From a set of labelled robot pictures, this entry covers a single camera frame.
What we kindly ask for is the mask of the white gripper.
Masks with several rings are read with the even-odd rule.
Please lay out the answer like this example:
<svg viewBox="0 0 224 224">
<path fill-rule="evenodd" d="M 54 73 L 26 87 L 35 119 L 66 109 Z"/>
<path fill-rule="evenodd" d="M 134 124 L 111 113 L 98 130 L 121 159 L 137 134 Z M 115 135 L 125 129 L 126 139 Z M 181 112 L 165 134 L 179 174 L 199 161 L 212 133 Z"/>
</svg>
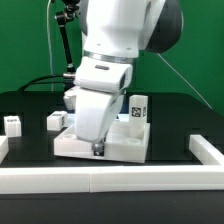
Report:
<svg viewBox="0 0 224 224">
<path fill-rule="evenodd" d="M 83 141 L 96 143 L 93 145 L 95 155 L 104 154 L 104 143 L 100 141 L 121 110 L 124 90 L 131 83 L 132 72 L 131 64 L 89 57 L 83 57 L 77 69 L 76 135 Z"/>
</svg>

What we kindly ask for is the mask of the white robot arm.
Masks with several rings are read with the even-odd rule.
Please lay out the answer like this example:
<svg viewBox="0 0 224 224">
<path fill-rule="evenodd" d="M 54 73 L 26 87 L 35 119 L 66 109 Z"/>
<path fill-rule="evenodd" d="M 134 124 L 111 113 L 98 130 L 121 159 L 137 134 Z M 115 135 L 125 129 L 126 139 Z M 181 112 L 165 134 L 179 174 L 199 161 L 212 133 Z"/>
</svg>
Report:
<svg viewBox="0 0 224 224">
<path fill-rule="evenodd" d="M 179 0 L 88 0 L 84 55 L 74 84 L 75 130 L 96 155 L 121 110 L 141 50 L 163 53 L 180 39 Z"/>
</svg>

